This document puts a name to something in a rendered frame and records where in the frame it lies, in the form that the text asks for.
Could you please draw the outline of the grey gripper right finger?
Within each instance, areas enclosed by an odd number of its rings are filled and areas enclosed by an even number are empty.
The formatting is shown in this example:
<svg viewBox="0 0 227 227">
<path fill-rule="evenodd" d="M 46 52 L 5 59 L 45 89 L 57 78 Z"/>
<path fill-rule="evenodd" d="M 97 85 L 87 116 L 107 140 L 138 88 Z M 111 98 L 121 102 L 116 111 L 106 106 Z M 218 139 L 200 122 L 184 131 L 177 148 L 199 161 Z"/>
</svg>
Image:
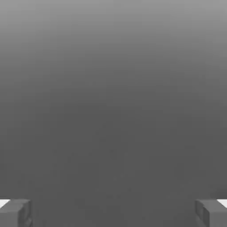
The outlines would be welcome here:
<svg viewBox="0 0 227 227">
<path fill-rule="evenodd" d="M 195 200 L 197 227 L 227 227 L 227 199 Z"/>
</svg>

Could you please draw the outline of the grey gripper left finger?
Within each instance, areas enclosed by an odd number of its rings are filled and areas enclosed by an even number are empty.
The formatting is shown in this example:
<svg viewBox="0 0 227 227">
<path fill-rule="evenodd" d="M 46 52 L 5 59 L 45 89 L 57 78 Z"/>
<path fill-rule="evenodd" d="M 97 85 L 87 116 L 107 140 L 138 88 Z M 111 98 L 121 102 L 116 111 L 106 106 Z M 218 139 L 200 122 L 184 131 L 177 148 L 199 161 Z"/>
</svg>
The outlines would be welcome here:
<svg viewBox="0 0 227 227">
<path fill-rule="evenodd" d="M 32 201 L 0 199 L 0 227 L 33 227 Z"/>
</svg>

